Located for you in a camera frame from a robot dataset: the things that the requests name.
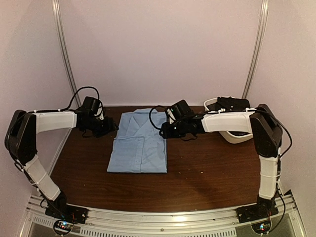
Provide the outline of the white plastic basket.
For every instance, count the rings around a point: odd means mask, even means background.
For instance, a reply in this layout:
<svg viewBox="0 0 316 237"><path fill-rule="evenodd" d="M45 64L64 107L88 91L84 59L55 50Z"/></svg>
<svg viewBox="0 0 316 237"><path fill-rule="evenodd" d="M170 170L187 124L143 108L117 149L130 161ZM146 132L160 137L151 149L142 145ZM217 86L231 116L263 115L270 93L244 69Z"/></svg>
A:
<svg viewBox="0 0 316 237"><path fill-rule="evenodd" d="M217 97L205 100L203 103L204 109L207 111L211 111L213 104L217 102ZM220 135L229 143L231 144L238 144L242 142L246 142L253 138L251 133L246 132L231 132L231 131L219 131Z"/></svg>

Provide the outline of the light blue long sleeve shirt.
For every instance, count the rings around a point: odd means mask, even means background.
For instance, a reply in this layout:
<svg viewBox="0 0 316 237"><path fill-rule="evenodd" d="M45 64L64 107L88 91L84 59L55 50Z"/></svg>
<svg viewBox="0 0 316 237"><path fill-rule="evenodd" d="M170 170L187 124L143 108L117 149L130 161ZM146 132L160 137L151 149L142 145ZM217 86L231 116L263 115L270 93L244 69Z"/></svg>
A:
<svg viewBox="0 0 316 237"><path fill-rule="evenodd" d="M167 173L166 140L155 129L165 121L165 113L155 109L123 113L107 172Z"/></svg>

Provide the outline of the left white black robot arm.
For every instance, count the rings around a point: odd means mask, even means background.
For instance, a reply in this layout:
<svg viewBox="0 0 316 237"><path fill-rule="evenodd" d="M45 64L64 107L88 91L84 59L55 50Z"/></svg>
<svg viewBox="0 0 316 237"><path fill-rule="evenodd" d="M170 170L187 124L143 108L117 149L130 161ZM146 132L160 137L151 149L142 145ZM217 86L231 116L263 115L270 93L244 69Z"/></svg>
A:
<svg viewBox="0 0 316 237"><path fill-rule="evenodd" d="M4 141L6 149L32 185L49 201L56 201L62 192L39 160L37 136L75 128L82 132L91 131L96 138L118 130L114 119L104 114L101 101L89 96L77 109L16 110L9 124Z"/></svg>

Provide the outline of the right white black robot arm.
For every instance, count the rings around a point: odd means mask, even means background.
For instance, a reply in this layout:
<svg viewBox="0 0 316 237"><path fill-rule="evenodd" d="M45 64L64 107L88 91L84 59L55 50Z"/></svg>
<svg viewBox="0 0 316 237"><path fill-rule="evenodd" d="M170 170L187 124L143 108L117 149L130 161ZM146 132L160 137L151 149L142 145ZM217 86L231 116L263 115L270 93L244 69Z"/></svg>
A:
<svg viewBox="0 0 316 237"><path fill-rule="evenodd" d="M166 109L167 121L159 128L164 139L184 138L187 134L212 132L244 132L252 135L256 153L260 159L259 203L253 207L253 214L265 217L272 210L271 200L277 192L281 174L281 153L283 130L266 104L256 108L206 110L195 113L185 100Z"/></svg>

